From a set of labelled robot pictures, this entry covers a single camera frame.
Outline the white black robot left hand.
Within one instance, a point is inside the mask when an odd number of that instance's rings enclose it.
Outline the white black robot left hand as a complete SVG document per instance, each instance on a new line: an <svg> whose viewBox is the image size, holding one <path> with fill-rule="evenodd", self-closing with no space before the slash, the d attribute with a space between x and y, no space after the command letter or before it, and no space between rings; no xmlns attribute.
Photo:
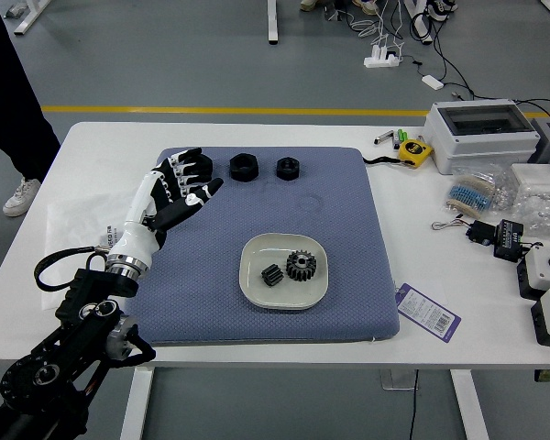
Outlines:
<svg viewBox="0 0 550 440"><path fill-rule="evenodd" d="M110 250L107 266L148 270L167 232L199 212L224 183L212 173L213 162L200 148L179 151L149 171L129 205L124 232Z"/></svg>

